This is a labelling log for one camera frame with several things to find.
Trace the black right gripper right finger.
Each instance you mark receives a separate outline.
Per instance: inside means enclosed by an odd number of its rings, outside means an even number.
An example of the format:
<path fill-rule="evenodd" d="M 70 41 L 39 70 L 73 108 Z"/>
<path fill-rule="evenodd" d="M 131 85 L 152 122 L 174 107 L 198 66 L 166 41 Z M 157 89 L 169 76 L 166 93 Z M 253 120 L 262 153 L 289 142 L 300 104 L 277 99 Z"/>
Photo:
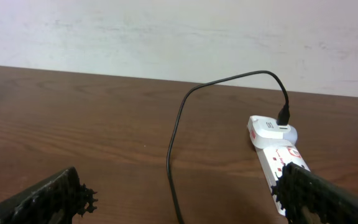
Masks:
<path fill-rule="evenodd" d="M 271 190 L 288 223 L 358 223 L 358 197 L 292 162 Z"/>

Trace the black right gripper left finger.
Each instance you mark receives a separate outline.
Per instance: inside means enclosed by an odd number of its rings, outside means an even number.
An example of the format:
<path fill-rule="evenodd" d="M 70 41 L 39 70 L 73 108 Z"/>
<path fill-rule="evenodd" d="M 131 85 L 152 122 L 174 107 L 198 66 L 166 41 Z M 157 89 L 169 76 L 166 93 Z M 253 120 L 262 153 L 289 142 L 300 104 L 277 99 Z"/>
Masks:
<path fill-rule="evenodd" d="M 97 209 L 94 194 L 69 167 L 0 202 L 0 224 L 71 223 Z"/>

